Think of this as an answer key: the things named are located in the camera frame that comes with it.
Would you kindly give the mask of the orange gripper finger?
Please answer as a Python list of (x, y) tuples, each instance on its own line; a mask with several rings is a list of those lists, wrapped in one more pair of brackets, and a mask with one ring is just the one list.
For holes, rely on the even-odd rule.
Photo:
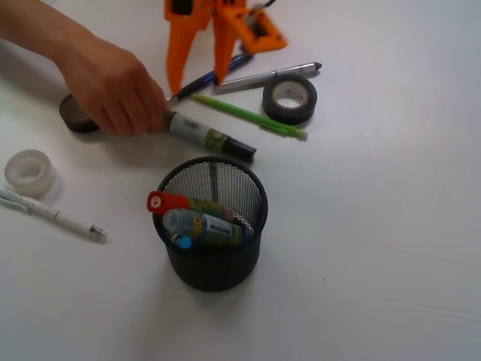
[(228, 74), (231, 55), (238, 39), (250, 39), (246, 7), (216, 7), (213, 11), (214, 74), (215, 84), (220, 85)]
[(166, 15), (170, 23), (166, 70), (171, 91), (180, 91), (183, 69), (192, 42), (198, 31), (205, 30), (210, 21), (209, 13), (193, 13), (190, 16), (170, 13)]

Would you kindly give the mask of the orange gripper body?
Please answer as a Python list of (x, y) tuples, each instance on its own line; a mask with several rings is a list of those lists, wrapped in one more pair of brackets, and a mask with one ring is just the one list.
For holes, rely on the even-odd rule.
[(173, 20), (194, 19), (195, 22), (209, 20), (212, 16), (226, 12), (235, 11), (237, 17), (248, 18), (252, 16), (252, 10), (247, 7), (246, 1), (165, 1), (165, 19), (169, 22)]

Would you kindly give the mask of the person's forearm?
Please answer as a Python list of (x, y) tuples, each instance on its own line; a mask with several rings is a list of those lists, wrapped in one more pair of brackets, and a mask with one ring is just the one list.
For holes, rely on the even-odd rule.
[(59, 67), (101, 44), (88, 29), (41, 1), (2, 1), (1, 38)]

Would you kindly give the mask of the person's bare hand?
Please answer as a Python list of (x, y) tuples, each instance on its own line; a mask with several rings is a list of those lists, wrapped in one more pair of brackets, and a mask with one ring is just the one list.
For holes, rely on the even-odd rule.
[(110, 133), (161, 132), (165, 95), (131, 52), (94, 35), (62, 45), (53, 58), (79, 106)]

